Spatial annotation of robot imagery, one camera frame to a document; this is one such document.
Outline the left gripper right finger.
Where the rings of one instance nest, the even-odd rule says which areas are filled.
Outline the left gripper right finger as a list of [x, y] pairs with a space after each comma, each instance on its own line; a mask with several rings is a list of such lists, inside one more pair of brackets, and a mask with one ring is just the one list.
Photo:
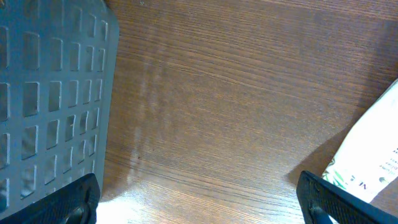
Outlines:
[[306, 224], [372, 223], [397, 224], [388, 214], [304, 170], [297, 184], [297, 198]]

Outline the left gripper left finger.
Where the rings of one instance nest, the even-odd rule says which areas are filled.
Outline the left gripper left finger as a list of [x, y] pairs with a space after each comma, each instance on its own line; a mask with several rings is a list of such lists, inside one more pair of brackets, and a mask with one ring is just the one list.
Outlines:
[[9, 224], [95, 224], [100, 187], [93, 173], [86, 174], [58, 191], [9, 215]]

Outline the white floral cosmetic tube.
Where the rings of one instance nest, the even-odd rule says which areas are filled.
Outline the white floral cosmetic tube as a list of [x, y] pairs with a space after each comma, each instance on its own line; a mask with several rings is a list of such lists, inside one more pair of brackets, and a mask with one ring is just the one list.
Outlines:
[[322, 179], [371, 202], [397, 178], [397, 81], [359, 118]]

